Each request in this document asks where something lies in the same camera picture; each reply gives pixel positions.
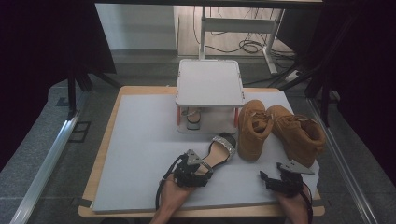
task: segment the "floor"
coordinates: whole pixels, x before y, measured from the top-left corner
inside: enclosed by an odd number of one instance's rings
[[[115,54],[113,58],[117,74],[109,74],[109,76],[121,85],[176,86],[178,62],[186,58],[195,58],[194,55],[196,53],[186,53],[180,56]],[[244,87],[267,87],[274,81],[262,56],[250,54],[213,56],[208,51],[208,58],[238,61]],[[290,64],[290,60],[283,60],[279,61],[277,66],[281,71]],[[118,94],[118,89],[102,79],[91,76],[91,80],[93,87],[88,93],[88,99],[78,120],[79,127],[87,127],[89,124],[88,131],[71,134],[28,223],[149,222],[149,218],[104,220],[101,217],[86,218],[78,215],[78,202],[91,173]],[[306,84],[307,82],[303,82],[285,91],[285,94],[295,114],[313,117],[314,113],[304,97]],[[63,81],[49,90],[49,100],[42,114],[13,158],[0,173],[0,223],[9,223],[14,217],[52,143],[64,125],[67,113],[67,84]],[[326,213],[322,217],[314,217],[313,223],[396,223],[396,216],[393,214],[396,211],[396,188],[380,168],[370,150],[344,121],[337,110],[336,101],[330,104],[329,122],[332,137],[345,158],[352,176],[344,175],[345,172],[337,165],[336,155],[330,150],[332,146],[327,145],[326,151],[318,157],[320,165],[318,191]],[[366,222],[362,217],[361,204],[357,203],[354,189],[349,188],[348,182],[350,181],[356,181],[359,184],[359,189],[375,215],[375,221]],[[273,223],[273,220],[259,217],[204,218],[182,221],[187,223]]]

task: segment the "metal frame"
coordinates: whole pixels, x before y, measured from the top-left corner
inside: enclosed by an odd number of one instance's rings
[[[355,179],[355,176],[352,174],[349,166],[347,165],[347,161],[341,152],[340,147],[337,145],[337,142],[334,140],[332,136],[332,132],[330,128],[328,128],[319,115],[318,105],[315,100],[312,98],[306,99],[308,105],[314,113],[315,119],[318,121],[322,129],[324,130],[327,138],[327,146],[329,151],[332,153],[332,157],[334,158],[335,163],[337,164],[338,170],[341,173],[341,176],[344,178],[346,182],[346,186],[355,201],[356,206],[358,207],[359,212],[361,213],[361,217],[363,218],[364,223],[372,224],[378,223],[375,218],[375,214],[370,203],[367,201],[364,193],[359,186],[358,182]]]
[[[66,145],[67,140],[78,121],[81,109],[86,102],[87,96],[87,92],[83,92],[80,95],[75,116],[71,119],[67,119],[64,122],[64,126],[59,131],[58,136],[52,144],[52,147],[50,148],[46,159],[44,159],[43,163],[41,164],[41,167],[38,170],[35,179],[27,190],[25,196],[23,197],[23,200],[19,208],[17,209],[17,212],[11,219],[11,224],[27,223],[30,215],[32,215],[33,210],[35,209],[35,205],[44,187],[46,186],[60,156],[62,155],[62,152],[64,151],[64,146]]]
[[[277,69],[271,56],[271,49],[274,44],[276,33],[284,12],[280,9],[277,17],[272,20],[250,20],[250,19],[224,19],[207,18],[205,15],[206,7],[202,7],[201,17],[201,44],[198,58],[205,58],[205,32],[234,32],[234,33],[259,33],[270,34],[268,44],[262,49],[265,61],[271,75],[277,75]]]

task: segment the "table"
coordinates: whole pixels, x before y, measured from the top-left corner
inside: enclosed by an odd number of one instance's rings
[[[246,92],[271,92],[278,91],[277,89],[265,88],[244,88]],[[131,213],[117,213],[117,214],[96,214],[89,207],[90,203],[94,201],[96,191],[99,185],[102,169],[106,159],[106,153],[109,146],[109,140],[113,131],[115,119],[120,105],[122,95],[133,94],[176,94],[176,87],[143,87],[143,86],[128,86],[120,89],[116,103],[114,104],[106,131],[99,147],[99,151],[92,168],[90,178],[85,188],[82,200],[89,202],[88,206],[81,205],[78,208],[78,213],[82,217],[152,217],[153,212],[131,212]],[[314,197],[314,216],[322,216],[325,212],[324,206],[320,204],[320,195],[317,193]],[[232,208],[211,208],[199,210],[183,210],[177,211],[174,217],[282,217],[280,206],[275,204],[254,205]]]

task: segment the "wall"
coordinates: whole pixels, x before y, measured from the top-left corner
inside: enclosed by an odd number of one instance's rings
[[[173,6],[96,4],[111,50],[177,49]]]

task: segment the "white board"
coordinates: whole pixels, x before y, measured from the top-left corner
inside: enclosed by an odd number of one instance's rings
[[[283,105],[291,112],[283,92],[247,92],[245,97],[245,102],[259,99],[267,108]],[[188,149],[206,156],[213,136],[177,131],[174,95],[123,96],[92,210],[98,213],[153,211],[159,181],[169,166]],[[256,162],[243,161],[235,154],[215,169],[206,187],[198,188],[182,208],[272,203],[276,198],[265,188],[259,171],[280,178],[276,163],[286,161],[281,142],[270,134]],[[303,175],[303,179],[315,194],[319,170],[316,161],[311,170],[315,175]]]

